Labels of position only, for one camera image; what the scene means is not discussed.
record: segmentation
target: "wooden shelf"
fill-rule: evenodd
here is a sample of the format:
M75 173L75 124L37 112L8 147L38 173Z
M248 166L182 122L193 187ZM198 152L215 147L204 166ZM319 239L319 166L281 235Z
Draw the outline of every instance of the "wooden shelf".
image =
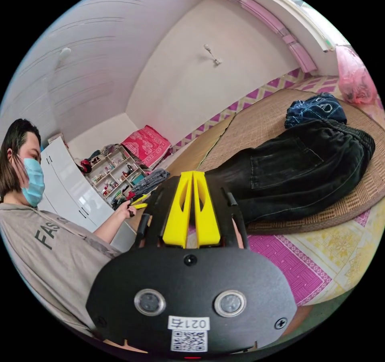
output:
M116 165L113 163L112 159L116 155L121 155L122 157L126 157L121 163ZM119 168L123 167L125 164L130 163L130 167L132 167L133 171L122 181L119 179L115 178L112 173L116 172ZM92 181L92 174L95 173L94 171L97 170L98 168L102 167L103 164L108 164L108 166L113 166L113 168L105 175L103 176L100 180L97 182ZM102 198L105 200L106 203L110 204L111 203L108 201L108 198L113 196L114 193L122 186L122 185L129 185L131 187L134 186L134 184L131 183L130 180L132 180L133 176L135 176L138 172L142 173L142 175L146 175L145 172L138 166L138 164L135 162L135 160L130 156L129 152L123 147L120 146L113 152L109 153L107 156L104 157L101 161L96 163L92 167L92 171L87 174L87 178L89 180L89 183L94 187L94 189L102 196ZM112 189L107 195L103 195L103 190L98 189L98 187L106 181L106 179L112 179L114 182L118 183L114 189Z

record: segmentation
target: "pink plastic bag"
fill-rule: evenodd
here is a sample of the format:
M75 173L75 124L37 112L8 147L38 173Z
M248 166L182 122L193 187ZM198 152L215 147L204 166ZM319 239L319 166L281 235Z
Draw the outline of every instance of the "pink plastic bag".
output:
M377 89L364 63L358 55L345 46L337 46L339 72L338 87L346 102L372 104L377 98Z

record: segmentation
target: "hand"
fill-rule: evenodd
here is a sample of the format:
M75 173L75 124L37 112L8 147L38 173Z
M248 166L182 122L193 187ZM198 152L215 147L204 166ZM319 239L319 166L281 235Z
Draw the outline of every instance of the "hand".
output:
M124 219L130 219L132 216L130 215L130 212L133 216L136 215L136 208L130 206L130 201L125 201L122 203L116 211L124 217Z

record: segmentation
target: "face mask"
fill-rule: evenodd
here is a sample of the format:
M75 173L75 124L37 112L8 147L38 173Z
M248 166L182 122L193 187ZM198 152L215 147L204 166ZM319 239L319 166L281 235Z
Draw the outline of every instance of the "face mask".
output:
M24 159L24 167L29 178L28 188L22 188L23 195L32 207L37 207L45 190L43 170L35 159Z

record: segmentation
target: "qr code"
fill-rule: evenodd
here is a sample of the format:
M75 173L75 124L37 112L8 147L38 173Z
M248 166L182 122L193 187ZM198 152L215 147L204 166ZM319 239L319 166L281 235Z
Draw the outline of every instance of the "qr code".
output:
M171 351L206 352L207 331L172 331Z

